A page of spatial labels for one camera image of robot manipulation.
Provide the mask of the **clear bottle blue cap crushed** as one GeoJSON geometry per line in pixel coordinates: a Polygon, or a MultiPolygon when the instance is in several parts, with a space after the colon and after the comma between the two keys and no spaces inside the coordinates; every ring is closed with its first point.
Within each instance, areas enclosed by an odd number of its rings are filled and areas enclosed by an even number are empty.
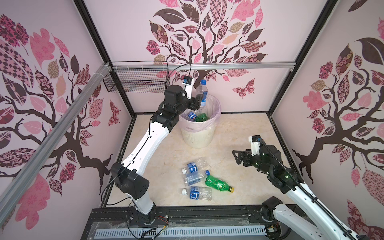
{"type": "Polygon", "coordinates": [[[208,88],[207,88],[207,81],[201,80],[200,85],[196,88],[197,96],[201,96],[201,106],[200,108],[203,108],[206,106],[207,101],[207,95],[208,95],[208,88]]]}

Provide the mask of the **green bottle yellow cap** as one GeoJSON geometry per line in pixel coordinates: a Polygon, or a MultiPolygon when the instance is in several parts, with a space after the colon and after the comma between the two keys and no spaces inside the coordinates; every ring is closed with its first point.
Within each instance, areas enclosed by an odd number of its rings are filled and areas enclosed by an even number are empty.
{"type": "Polygon", "coordinates": [[[235,190],[234,187],[231,187],[227,182],[211,175],[207,176],[205,185],[221,192],[233,193],[235,190]]]}

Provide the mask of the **blue label bottle white cap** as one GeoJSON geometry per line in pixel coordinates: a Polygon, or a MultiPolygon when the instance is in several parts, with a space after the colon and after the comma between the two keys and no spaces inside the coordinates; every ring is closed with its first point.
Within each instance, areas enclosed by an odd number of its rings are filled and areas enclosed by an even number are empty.
{"type": "Polygon", "coordinates": [[[185,168],[181,169],[183,174],[189,174],[193,172],[197,172],[198,170],[202,170],[208,166],[208,161],[204,158],[199,158],[194,160],[186,165],[185,168]]]}

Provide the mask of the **blue label bottle front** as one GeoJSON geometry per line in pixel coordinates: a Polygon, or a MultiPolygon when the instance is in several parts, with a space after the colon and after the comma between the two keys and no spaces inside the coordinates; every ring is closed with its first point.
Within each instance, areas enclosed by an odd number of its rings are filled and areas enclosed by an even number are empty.
{"type": "Polygon", "coordinates": [[[182,195],[188,196],[191,200],[212,200],[212,190],[205,187],[190,187],[182,189],[182,195]]]}

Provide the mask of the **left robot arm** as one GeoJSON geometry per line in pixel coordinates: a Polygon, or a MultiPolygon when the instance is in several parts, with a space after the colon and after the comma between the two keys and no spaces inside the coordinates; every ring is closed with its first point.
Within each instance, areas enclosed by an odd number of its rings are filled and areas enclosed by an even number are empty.
{"type": "Polygon", "coordinates": [[[113,164],[112,184],[133,201],[136,210],[142,215],[150,215],[155,208],[155,203],[147,193],[150,181],[143,177],[151,157],[179,122],[180,115],[186,110],[198,110],[203,97],[204,94],[193,97],[192,88],[188,86],[169,86],[141,141],[126,159],[113,164]]]}

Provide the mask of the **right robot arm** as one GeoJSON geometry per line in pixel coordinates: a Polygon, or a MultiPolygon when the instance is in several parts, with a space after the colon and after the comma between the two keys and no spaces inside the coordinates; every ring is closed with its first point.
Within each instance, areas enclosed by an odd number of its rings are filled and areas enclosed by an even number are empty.
{"type": "Polygon", "coordinates": [[[281,152],[263,141],[251,144],[244,151],[233,150],[238,165],[255,167],[267,176],[269,182],[288,196],[307,215],[308,220],[299,216],[276,197],[263,202],[263,217],[272,222],[278,221],[304,240],[366,240],[368,236],[359,234],[342,223],[297,174],[282,162],[281,152]]]}

